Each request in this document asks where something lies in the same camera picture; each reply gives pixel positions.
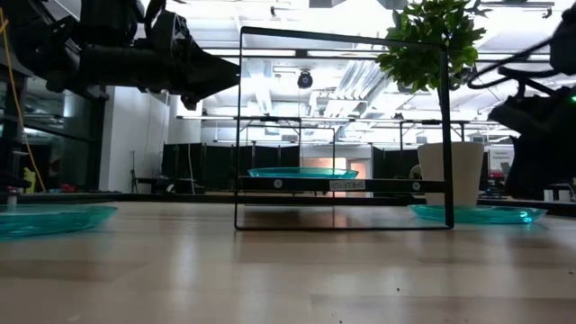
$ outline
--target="table surface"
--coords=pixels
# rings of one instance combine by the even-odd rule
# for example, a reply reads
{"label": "table surface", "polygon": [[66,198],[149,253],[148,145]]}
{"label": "table surface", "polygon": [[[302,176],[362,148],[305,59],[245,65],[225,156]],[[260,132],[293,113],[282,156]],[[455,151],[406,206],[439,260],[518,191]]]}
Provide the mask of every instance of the table surface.
{"label": "table surface", "polygon": [[[574,220],[427,232],[235,232],[228,204],[114,205],[119,211],[100,229],[0,243],[3,323],[576,319]],[[249,206],[241,218],[334,221],[318,208]],[[413,215],[400,207],[336,209],[341,226],[377,218],[410,223]]]}

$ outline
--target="fluorescent light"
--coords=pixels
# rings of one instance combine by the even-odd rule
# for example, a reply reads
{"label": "fluorescent light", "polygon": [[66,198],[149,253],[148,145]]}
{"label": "fluorescent light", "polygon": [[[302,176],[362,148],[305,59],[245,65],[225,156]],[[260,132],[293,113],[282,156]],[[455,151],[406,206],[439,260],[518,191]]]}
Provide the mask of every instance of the fluorescent light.
{"label": "fluorescent light", "polygon": [[296,74],[300,72],[300,70],[297,67],[272,67],[272,72]]}
{"label": "fluorescent light", "polygon": [[[206,53],[223,56],[223,57],[239,57],[239,49],[204,49]],[[296,51],[293,49],[243,49],[243,57],[293,57],[296,56]]]}
{"label": "fluorescent light", "polygon": [[309,50],[308,56],[313,58],[375,59],[382,53],[381,50]]}
{"label": "fluorescent light", "polygon": [[264,57],[278,57],[278,56],[296,56],[296,51],[293,49],[243,49],[242,56],[264,56]]}
{"label": "fluorescent light", "polygon": [[364,118],[363,118],[363,119],[357,119],[356,122],[379,122],[379,123],[381,123],[381,122],[388,122],[388,123],[400,123],[401,121],[400,121],[400,120],[390,120],[390,119],[381,119],[381,120],[379,120],[379,119],[369,119],[369,118],[364,119]]}
{"label": "fluorescent light", "polygon": [[[236,143],[235,139],[215,139],[213,140],[214,143]],[[273,140],[273,139],[249,139],[249,140],[245,140],[245,139],[241,139],[240,140],[240,144],[246,144],[246,143],[252,143],[252,142],[256,142],[256,143],[263,143],[263,144],[322,144],[322,145],[331,145],[332,142],[331,141],[325,141],[325,140],[303,140],[303,141],[298,141],[298,140]]]}
{"label": "fluorescent light", "polygon": [[233,121],[232,116],[178,116],[181,119],[200,120],[200,121]]}
{"label": "fluorescent light", "polygon": [[318,118],[302,118],[303,122],[354,122],[354,118],[329,118],[329,117],[318,117]]}
{"label": "fluorescent light", "polygon": [[[478,55],[478,60],[488,60],[488,61],[498,61],[502,59],[507,59],[511,57],[512,54],[490,54],[490,53],[480,53]],[[527,61],[549,61],[549,54],[530,54]]]}
{"label": "fluorescent light", "polygon": [[205,49],[204,51],[215,56],[240,56],[239,49]]}

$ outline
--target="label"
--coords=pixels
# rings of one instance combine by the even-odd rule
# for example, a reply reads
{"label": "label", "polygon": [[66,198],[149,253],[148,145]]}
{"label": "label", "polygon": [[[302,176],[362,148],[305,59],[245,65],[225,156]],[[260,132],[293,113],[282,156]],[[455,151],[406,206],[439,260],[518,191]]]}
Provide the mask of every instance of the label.
{"label": "label", "polygon": [[330,191],[361,191],[366,190],[364,180],[330,180]]}

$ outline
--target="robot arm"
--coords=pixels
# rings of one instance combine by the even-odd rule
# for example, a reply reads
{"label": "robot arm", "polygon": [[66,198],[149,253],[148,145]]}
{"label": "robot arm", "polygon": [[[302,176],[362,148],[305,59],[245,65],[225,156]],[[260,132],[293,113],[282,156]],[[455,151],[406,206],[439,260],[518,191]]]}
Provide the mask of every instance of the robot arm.
{"label": "robot arm", "polygon": [[[56,21],[41,0],[0,0],[19,61],[50,91],[135,86],[181,95],[186,108],[239,83],[239,67],[198,47],[166,0],[82,0],[80,21]],[[146,38],[136,39],[139,25]]]}
{"label": "robot arm", "polygon": [[[468,86],[482,89],[516,80],[518,92],[492,109],[489,119],[520,133],[512,138],[514,163],[508,174],[506,189],[514,197],[535,199],[551,184],[572,183],[576,177],[576,146],[573,128],[576,124],[576,86],[551,89],[535,81],[559,74],[576,74],[576,4],[562,15],[562,23],[548,40],[523,50],[496,64],[486,67],[474,76]],[[550,45],[551,70],[541,72],[519,71],[503,67],[522,60],[530,53]],[[498,69],[500,80],[485,85],[473,81],[482,74]],[[526,87],[547,96],[524,96]]]}

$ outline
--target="teal plastic plate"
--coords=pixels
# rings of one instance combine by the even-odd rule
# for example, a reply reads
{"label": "teal plastic plate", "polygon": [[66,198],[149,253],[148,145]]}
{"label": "teal plastic plate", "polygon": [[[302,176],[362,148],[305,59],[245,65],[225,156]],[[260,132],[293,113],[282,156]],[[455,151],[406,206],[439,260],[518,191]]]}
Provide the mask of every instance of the teal plastic plate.
{"label": "teal plastic plate", "polygon": [[[410,205],[418,217],[425,220],[444,221],[443,205]],[[503,206],[454,207],[454,222],[474,224],[527,224],[538,220],[548,211],[536,208]]]}
{"label": "teal plastic plate", "polygon": [[0,205],[0,239],[91,229],[116,210],[92,205]]}
{"label": "teal plastic plate", "polygon": [[251,176],[354,179],[358,171],[328,167],[265,167],[248,170]]}

